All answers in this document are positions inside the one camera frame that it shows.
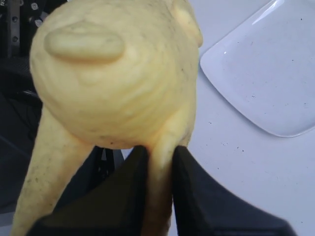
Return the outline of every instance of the yellow dough figure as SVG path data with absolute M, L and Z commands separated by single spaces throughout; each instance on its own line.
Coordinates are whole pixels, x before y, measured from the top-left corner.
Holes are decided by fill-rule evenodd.
M 202 34 L 188 0 L 73 0 L 37 30 L 30 52 L 43 102 L 11 236 L 50 214 L 93 147 L 149 152 L 141 236 L 165 236 L 174 149 L 196 110 Z

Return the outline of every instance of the white table surface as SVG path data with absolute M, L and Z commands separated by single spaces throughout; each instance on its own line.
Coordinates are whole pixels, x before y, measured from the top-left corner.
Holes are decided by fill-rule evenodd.
M 200 56 L 269 0 L 190 0 L 204 36 Z M 315 234 L 315 130 L 283 139 L 239 114 L 200 70 L 189 150 L 219 183 L 286 219 L 299 236 Z M 169 236 L 176 236 L 175 217 Z

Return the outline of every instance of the dough sculpture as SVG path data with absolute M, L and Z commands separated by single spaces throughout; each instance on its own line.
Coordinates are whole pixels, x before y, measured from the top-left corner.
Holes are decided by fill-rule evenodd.
M 141 235 L 167 235 L 172 154 L 193 131 L 202 41 L 188 0 L 73 0 L 46 18 L 30 52 L 42 117 L 11 236 L 53 211 L 95 145 L 147 148 Z

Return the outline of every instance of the white plate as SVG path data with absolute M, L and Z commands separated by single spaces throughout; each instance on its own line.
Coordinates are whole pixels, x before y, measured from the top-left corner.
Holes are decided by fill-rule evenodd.
M 214 87 L 263 130 L 315 127 L 315 0 L 273 0 L 201 58 Z

